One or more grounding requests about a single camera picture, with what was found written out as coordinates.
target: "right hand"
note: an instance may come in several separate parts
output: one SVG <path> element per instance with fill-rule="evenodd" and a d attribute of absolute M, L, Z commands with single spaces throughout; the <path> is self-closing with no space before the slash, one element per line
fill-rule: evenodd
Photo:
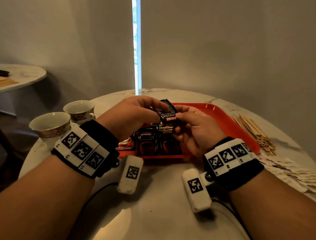
<path fill-rule="evenodd" d="M 216 121 L 195 107 L 175 105 L 179 113 L 177 119 L 186 123 L 175 128 L 175 137 L 198 158 L 210 151 L 219 141 L 226 138 Z"/>

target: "teacup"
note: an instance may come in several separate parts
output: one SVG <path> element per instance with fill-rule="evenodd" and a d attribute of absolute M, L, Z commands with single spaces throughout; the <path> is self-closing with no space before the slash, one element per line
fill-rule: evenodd
<path fill-rule="evenodd" d="M 65 112 L 51 112 L 34 118 L 28 125 L 52 150 L 57 140 L 71 129 L 70 115 Z"/>
<path fill-rule="evenodd" d="M 94 106 L 94 102 L 80 100 L 66 104 L 63 110 L 70 114 L 72 123 L 81 125 L 86 121 L 95 119 Z"/>

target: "left hand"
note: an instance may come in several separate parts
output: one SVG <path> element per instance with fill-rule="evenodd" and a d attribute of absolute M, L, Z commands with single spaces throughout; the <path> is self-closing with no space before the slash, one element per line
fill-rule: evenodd
<path fill-rule="evenodd" d="M 154 107 L 168 110 L 168 105 L 148 96 L 135 96 L 110 108 L 96 119 L 106 127 L 120 142 L 126 140 L 133 132 L 141 127 L 149 127 L 152 123 L 159 123 L 160 117 L 150 109 Z"/>

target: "forearm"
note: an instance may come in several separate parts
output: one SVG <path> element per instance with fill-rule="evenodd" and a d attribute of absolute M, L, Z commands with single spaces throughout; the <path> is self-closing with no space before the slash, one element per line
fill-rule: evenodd
<path fill-rule="evenodd" d="M 230 197 L 254 240 L 315 239 L 316 203 L 266 170 Z"/>
<path fill-rule="evenodd" d="M 0 239 L 65 239 L 93 185 L 48 157 L 0 194 Z"/>

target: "wristband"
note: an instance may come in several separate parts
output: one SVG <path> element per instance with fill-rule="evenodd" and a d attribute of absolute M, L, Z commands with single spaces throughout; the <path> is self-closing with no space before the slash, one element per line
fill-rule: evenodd
<path fill-rule="evenodd" d="M 204 170 L 216 183 L 231 191 L 258 175 L 264 166 L 241 139 L 226 138 L 204 155 Z"/>
<path fill-rule="evenodd" d="M 89 134 L 78 125 L 73 126 L 62 139 L 55 143 L 55 147 L 51 152 L 69 167 L 89 178 L 101 177 L 111 169 L 114 160 L 119 156 L 115 148 L 111 149 L 113 144 L 111 147 L 102 146 L 96 141 L 101 137 L 95 137 L 96 134 L 91 134 L 95 126 L 97 126 L 97 129 L 99 128 L 93 122 L 95 121 L 85 122 L 87 123 L 85 129 Z M 114 137 L 112 133 L 108 134 L 107 129 L 101 132 L 106 134 L 102 136 L 102 144 L 107 143 L 107 138 L 112 139 Z"/>

